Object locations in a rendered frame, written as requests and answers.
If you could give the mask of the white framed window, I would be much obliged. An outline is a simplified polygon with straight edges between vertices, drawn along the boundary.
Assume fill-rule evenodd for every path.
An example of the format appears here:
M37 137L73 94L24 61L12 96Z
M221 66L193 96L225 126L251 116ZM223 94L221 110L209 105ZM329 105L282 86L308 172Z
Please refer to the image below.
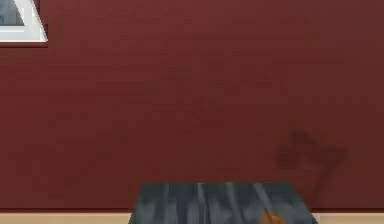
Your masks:
M39 0L0 0L0 42L47 42L38 7Z

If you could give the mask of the dark grey table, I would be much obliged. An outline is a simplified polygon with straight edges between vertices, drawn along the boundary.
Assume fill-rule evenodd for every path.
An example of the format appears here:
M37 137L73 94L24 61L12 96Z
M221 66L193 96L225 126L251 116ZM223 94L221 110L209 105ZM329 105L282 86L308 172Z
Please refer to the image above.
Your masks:
M128 224L259 224L263 212L286 224L318 224L287 183L148 183Z

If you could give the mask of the small orange object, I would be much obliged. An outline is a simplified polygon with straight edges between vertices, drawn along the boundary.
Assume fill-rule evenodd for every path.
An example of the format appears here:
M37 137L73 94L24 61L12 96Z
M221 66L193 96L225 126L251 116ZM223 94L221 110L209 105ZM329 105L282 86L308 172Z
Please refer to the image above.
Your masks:
M284 218L276 212L263 212L259 224L286 224Z

